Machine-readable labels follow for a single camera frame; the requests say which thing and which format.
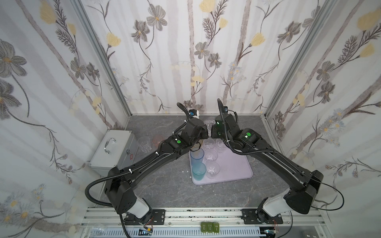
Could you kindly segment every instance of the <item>floral wallpaper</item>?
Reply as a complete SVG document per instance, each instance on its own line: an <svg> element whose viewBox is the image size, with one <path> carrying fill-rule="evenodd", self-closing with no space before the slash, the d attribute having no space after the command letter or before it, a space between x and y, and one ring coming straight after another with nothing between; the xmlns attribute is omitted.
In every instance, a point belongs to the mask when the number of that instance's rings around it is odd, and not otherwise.
<svg viewBox="0 0 381 238"><path fill-rule="evenodd" d="M380 59L380 2L340 0L267 115L287 156L344 194L322 211L336 238L379 236ZM341 203L322 186L314 205Z"/></svg>
<svg viewBox="0 0 381 238"><path fill-rule="evenodd" d="M82 0L132 113L264 113L322 0Z"/></svg>
<svg viewBox="0 0 381 238"><path fill-rule="evenodd" d="M73 237L88 162L127 118L70 2L2 1L0 22L1 235Z"/></svg>

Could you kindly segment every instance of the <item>black mounting plate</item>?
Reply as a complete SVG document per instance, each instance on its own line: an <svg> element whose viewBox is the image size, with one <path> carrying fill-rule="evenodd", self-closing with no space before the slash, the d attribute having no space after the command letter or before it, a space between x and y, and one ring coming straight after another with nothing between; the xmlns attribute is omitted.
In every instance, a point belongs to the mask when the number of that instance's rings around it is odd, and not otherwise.
<svg viewBox="0 0 381 238"><path fill-rule="evenodd" d="M152 210L152 221L148 225L164 225L165 210L164 209L153 209ZM124 225L140 225L133 214L129 214L128 217L124 219Z"/></svg>
<svg viewBox="0 0 381 238"><path fill-rule="evenodd" d="M262 224L259 222L255 216L255 211L257 209L242 209L242 219L245 225L257 225L257 224ZM277 216L273 217L273 219L276 221L277 224L283 224L283 219L278 214ZM270 221L268 224L275 224L274 221Z"/></svg>

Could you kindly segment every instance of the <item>tray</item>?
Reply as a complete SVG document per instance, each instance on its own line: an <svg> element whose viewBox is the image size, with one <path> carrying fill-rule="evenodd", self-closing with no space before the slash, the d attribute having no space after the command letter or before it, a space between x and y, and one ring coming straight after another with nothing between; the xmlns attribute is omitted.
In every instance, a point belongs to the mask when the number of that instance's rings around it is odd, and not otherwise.
<svg viewBox="0 0 381 238"><path fill-rule="evenodd" d="M193 178L192 181L195 185L212 184L218 182L225 182L231 180L248 179L253 176L253 171L250 167L246 155L234 154L231 150L226 148L224 152L218 153L218 158L215 160L220 166L220 172L214 179L209 179L205 174L204 177L197 181ZM189 152L190 171L192 172L191 155Z"/></svg>

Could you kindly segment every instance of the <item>case handle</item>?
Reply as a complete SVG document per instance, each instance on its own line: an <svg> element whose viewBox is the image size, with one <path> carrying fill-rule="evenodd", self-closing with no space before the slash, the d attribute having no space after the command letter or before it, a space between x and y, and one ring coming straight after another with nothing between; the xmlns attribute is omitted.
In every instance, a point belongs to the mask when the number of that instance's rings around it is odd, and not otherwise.
<svg viewBox="0 0 381 238"><path fill-rule="evenodd" d="M106 149L106 146L109 144L110 140L113 140L114 142L116 142L116 140L114 138L109 138L106 142L106 145L104 145L104 151L109 154L110 151Z"/></svg>

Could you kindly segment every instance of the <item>gray marble tabletop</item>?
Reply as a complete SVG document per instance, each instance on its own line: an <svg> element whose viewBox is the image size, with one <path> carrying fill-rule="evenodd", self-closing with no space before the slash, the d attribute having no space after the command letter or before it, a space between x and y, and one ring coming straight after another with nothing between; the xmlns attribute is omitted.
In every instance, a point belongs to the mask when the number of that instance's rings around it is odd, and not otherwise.
<svg viewBox="0 0 381 238"><path fill-rule="evenodd" d="M201 120L215 116L200 116ZM184 122L185 116L132 116L127 125L137 138L160 134L165 139ZM241 129L251 128L270 143L259 116L239 116ZM149 153L140 149L135 161ZM195 185L192 182L189 156L185 154L145 177L134 189L153 208L159 207L247 207L258 206L265 197L271 197L288 188L277 174L252 157L248 157L253 176L249 179ZM104 193L102 201L108 201Z"/></svg>

